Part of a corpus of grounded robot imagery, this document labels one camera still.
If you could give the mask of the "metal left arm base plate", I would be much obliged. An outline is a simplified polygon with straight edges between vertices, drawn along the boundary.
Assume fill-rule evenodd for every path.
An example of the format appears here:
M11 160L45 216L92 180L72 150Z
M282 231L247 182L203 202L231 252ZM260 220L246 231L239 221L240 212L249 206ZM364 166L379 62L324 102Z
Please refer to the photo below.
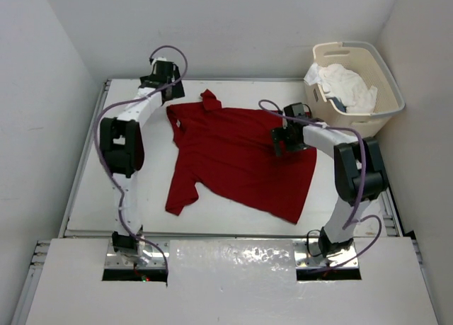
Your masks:
M161 237L145 237L145 241L136 241L136 248L121 247L120 240L109 238L105 256L105 269L166 269L169 259L170 240Z

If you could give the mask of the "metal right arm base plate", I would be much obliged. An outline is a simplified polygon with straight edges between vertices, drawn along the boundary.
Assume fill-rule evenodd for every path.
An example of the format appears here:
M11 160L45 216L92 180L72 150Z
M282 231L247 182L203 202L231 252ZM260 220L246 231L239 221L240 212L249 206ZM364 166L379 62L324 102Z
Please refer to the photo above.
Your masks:
M358 269L359 262L354 244L324 257L318 246L317 238L297 239L293 241L296 269L314 270L319 268L339 267L339 269Z

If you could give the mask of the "red polo t shirt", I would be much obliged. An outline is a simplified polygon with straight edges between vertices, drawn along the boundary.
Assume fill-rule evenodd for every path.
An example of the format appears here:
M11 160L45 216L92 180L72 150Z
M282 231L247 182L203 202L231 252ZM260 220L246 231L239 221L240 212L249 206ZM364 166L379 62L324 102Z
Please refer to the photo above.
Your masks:
M201 183L213 193L296 224L316 167L317 152L275 153L278 117L263 110L225 108L209 90L197 103L166 109L178 158L165 209L179 215L198 200Z

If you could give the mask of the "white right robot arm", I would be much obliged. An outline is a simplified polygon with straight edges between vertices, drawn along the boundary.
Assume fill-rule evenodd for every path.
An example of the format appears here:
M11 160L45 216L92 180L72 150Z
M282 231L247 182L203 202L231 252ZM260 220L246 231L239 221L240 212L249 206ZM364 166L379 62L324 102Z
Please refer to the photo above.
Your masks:
M276 154L287 151L317 149L334 164L334 181L338 195L329 221L321 228L318 247L325 258L352 244L355 227L365 219L363 212L389 186L379 148L373 137L362 137L348 127L333 127L304 114L305 105L294 103L274 114L283 119L272 130Z

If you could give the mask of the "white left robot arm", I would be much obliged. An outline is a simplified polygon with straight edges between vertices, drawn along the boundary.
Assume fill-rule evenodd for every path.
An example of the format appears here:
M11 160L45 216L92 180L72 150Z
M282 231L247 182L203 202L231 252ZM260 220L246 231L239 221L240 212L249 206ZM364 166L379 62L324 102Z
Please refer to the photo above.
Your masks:
M151 58L151 74L140 79L137 95L112 104L100 114L96 151L117 191L113 248L126 256L140 253L142 217L137 207L137 177L144 164L141 127L164 103L185 95L178 66L164 57Z

